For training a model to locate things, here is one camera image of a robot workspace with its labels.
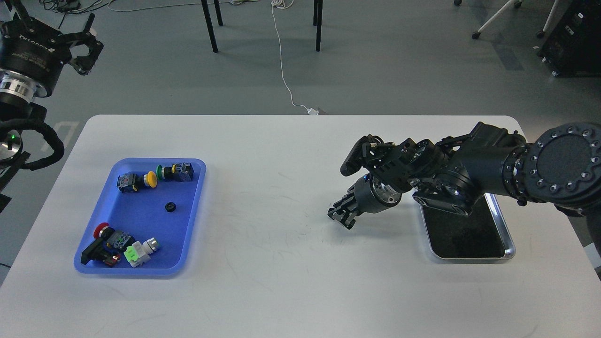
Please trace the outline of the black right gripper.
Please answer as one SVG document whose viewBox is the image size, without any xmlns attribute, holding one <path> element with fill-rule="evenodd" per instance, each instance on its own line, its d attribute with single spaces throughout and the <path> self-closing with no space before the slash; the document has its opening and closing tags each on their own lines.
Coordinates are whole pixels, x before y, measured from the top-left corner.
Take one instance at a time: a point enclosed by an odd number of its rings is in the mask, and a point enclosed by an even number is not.
<svg viewBox="0 0 601 338">
<path fill-rule="evenodd" d="M 354 227 L 357 216 L 363 213 L 376 214 L 397 206 L 401 198 L 400 192 L 366 174 L 356 180 L 339 201 L 331 205 L 328 216 L 350 230 Z"/>
</svg>

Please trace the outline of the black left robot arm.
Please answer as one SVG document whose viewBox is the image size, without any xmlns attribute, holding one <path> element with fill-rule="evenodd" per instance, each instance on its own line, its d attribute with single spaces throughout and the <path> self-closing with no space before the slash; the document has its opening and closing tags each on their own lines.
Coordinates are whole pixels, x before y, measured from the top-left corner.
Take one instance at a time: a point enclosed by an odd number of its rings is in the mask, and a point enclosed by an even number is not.
<svg viewBox="0 0 601 338">
<path fill-rule="evenodd" d="M 1 180 L 4 189 L 20 170 L 35 171 L 57 163 L 65 154 L 64 143 L 45 122 L 47 109 L 34 102 L 54 92 L 64 66 L 88 75 L 103 49 L 92 32 L 90 14 L 80 32 L 64 34 L 30 16 L 21 6 L 16 17 L 1 27 L 0 141 Z M 49 156 L 30 161 L 22 133 L 41 135 L 52 149 Z"/>
</svg>

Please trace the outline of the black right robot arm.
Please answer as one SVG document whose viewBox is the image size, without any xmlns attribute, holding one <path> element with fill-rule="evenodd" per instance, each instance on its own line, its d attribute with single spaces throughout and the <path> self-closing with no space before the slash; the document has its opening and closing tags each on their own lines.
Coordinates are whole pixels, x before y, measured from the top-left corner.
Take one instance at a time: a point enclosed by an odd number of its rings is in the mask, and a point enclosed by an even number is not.
<svg viewBox="0 0 601 338">
<path fill-rule="evenodd" d="M 520 206 L 552 203 L 600 225 L 600 125 L 567 123 L 533 143 L 518 132 L 478 122 L 470 133 L 434 143 L 408 138 L 387 143 L 361 137 L 341 165 L 343 176 L 368 173 L 333 203 L 328 216 L 351 229 L 363 213 L 396 206 L 412 192 L 422 206 L 470 216 L 485 194 L 505 195 Z"/>
</svg>

